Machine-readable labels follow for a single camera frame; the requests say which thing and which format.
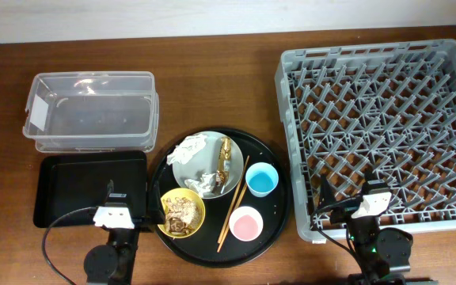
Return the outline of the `pink cup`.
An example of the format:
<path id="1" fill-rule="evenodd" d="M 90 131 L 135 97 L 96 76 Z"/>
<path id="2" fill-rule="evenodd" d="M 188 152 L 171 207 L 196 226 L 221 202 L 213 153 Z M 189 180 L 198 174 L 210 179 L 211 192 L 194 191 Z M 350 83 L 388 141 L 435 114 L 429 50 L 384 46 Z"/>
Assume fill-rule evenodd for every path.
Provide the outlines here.
<path id="1" fill-rule="evenodd" d="M 249 206 L 238 207 L 229 218 L 230 232 L 240 241 L 255 240 L 260 236 L 263 226 L 260 212 Z"/>

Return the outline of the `grey plate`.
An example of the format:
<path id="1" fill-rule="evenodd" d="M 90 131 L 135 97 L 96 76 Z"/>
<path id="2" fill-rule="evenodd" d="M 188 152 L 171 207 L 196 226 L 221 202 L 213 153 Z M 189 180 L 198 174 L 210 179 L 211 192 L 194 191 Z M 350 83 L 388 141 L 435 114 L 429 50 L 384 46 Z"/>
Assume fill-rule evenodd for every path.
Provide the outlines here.
<path id="1" fill-rule="evenodd" d="M 219 151 L 221 148 L 221 138 L 229 137 L 223 133 L 217 131 L 201 131 L 197 134 L 204 134 L 207 136 L 207 145 L 198 152 L 188 163 L 172 164 L 173 176 L 176 182 L 182 187 L 187 188 L 184 181 L 186 179 L 199 180 L 205 173 L 211 174 L 216 173 L 219 161 Z M 233 190 L 239 179 L 242 177 L 242 170 L 244 167 L 244 158 L 238 144 L 231 138 L 231 161 L 230 161 L 230 172 L 229 179 L 225 184 L 223 191 L 220 195 L 213 195 L 209 198 L 203 198 L 206 200 L 212 200 L 224 196 L 231 190 Z"/>

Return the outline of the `blue cup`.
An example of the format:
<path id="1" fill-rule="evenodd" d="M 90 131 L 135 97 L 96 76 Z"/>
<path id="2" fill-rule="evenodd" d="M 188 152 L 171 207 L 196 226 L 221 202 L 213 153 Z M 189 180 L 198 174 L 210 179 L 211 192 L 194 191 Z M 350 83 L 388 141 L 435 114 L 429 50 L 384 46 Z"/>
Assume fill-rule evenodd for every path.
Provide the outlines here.
<path id="1" fill-rule="evenodd" d="M 251 165 L 245 174 L 245 181 L 250 192 L 255 197 L 265 197 L 270 194 L 279 183 L 279 174 L 276 168 L 265 162 Z"/>

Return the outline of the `gold snack wrapper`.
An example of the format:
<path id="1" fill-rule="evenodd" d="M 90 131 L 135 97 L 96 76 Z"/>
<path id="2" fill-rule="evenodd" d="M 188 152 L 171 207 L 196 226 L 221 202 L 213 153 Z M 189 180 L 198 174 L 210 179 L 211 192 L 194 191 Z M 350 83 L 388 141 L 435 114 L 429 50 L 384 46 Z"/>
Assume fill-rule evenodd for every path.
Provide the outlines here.
<path id="1" fill-rule="evenodd" d="M 221 148 L 218 157 L 218 167 L 215 176 L 215 186 L 212 193 L 220 195 L 223 191 L 225 184 L 229 179 L 230 161 L 231 161 L 231 140 L 229 137 L 221 138 Z"/>

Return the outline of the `food scraps pile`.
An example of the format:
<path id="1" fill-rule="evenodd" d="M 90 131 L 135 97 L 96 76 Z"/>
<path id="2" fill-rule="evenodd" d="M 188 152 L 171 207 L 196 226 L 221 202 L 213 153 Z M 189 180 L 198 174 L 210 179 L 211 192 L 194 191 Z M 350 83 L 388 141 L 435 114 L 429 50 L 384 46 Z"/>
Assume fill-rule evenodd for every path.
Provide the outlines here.
<path id="1" fill-rule="evenodd" d="M 164 232 L 173 238 L 191 235 L 199 227 L 203 219 L 203 210 L 197 203 L 187 197 L 167 198 L 165 205 Z"/>

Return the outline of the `yellow bowl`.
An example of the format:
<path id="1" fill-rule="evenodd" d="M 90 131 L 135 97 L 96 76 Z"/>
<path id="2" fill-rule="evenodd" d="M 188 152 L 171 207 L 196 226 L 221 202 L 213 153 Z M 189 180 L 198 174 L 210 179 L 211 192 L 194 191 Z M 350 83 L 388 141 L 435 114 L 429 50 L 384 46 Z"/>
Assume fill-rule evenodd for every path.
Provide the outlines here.
<path id="1" fill-rule="evenodd" d="M 188 238 L 203 225 L 206 217 L 202 198 L 193 190 L 175 188 L 161 197 L 165 221 L 159 230 L 170 238 Z"/>

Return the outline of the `large white napkin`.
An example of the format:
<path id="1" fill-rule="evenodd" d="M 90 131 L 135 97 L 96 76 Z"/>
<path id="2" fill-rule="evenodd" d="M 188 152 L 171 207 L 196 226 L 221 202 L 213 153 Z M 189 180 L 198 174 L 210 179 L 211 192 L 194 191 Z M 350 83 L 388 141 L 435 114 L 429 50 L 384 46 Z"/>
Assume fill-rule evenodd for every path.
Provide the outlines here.
<path id="1" fill-rule="evenodd" d="M 198 152 L 207 145 L 207 136 L 204 134 L 190 135 L 178 144 L 166 158 L 168 165 L 188 163 Z"/>

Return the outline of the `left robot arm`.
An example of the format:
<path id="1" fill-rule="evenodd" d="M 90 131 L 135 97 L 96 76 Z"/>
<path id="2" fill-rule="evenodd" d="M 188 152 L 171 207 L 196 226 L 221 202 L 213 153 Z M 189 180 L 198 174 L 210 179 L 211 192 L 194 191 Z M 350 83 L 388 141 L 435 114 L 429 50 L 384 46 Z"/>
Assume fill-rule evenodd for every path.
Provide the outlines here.
<path id="1" fill-rule="evenodd" d="M 133 276 L 139 235 L 152 233 L 165 221 L 156 185 L 146 191 L 142 202 L 133 202 L 135 194 L 116 192 L 114 182 L 93 216 L 94 225 L 108 231 L 108 241 L 92 248 L 84 259 L 88 285 L 129 284 Z"/>

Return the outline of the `small white napkin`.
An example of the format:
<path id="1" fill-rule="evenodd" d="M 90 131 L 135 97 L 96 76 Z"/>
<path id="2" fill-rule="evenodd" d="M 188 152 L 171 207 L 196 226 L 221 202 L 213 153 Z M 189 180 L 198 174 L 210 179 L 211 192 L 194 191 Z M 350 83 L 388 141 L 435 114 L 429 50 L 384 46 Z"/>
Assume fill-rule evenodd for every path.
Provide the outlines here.
<path id="1" fill-rule="evenodd" d="M 216 182 L 216 173 L 203 174 L 199 180 L 186 179 L 184 181 L 187 188 L 196 192 L 201 198 L 212 197 Z"/>

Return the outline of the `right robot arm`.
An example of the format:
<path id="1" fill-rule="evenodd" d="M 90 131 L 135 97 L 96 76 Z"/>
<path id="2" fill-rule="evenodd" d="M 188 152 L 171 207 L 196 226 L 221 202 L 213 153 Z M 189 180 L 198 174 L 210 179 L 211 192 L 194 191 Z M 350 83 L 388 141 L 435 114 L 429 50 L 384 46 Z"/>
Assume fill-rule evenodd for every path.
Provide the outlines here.
<path id="1" fill-rule="evenodd" d="M 405 284 L 403 274 L 411 269 L 413 237 L 397 228 L 382 229 L 378 218 L 388 210 L 392 193 L 389 185 L 373 172 L 364 173 L 361 192 L 343 200 L 333 195 L 325 175 L 321 176 L 320 203 L 314 215 L 329 213 L 329 221 L 346 225 L 346 250 L 360 268 L 348 276 L 347 284 Z"/>

